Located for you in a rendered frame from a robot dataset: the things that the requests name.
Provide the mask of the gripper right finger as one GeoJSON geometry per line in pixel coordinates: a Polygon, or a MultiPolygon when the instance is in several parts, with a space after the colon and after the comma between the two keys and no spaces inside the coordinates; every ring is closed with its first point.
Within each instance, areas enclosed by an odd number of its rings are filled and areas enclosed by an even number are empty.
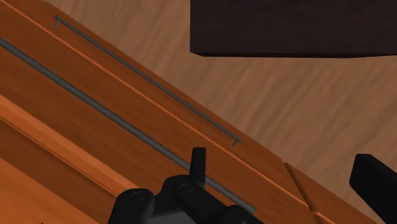
{"type": "Polygon", "coordinates": [[[386,224],[397,224],[397,172],[371,154],[355,156],[351,188],[386,224]]]}

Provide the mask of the dark robot stand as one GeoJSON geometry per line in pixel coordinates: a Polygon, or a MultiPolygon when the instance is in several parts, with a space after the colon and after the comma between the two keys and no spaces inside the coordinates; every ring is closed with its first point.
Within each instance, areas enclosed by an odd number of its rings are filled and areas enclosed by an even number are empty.
{"type": "Polygon", "coordinates": [[[207,57],[397,55],[397,0],[190,0],[190,51],[207,57]]]}

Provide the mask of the brown wooden chest of drawers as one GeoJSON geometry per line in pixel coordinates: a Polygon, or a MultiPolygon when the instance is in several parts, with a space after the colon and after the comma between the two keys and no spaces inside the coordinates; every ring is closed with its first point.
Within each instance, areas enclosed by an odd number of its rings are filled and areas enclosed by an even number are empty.
{"type": "Polygon", "coordinates": [[[64,25],[43,0],[0,0],[0,38],[133,126],[132,134],[8,51],[0,94],[111,169],[112,188],[158,192],[207,150],[208,189],[221,185],[265,224],[375,224],[257,143],[236,143],[64,25]]]}

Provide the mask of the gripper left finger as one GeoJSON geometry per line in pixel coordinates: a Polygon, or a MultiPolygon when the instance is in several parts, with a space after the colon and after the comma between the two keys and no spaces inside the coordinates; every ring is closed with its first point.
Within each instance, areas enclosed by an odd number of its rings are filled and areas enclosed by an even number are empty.
{"type": "Polygon", "coordinates": [[[226,206],[204,189],[206,149],[194,148],[188,175],[167,178],[159,194],[125,190],[115,200],[108,224],[148,224],[150,218],[183,212],[196,224],[236,224],[235,206],[226,206]]]}

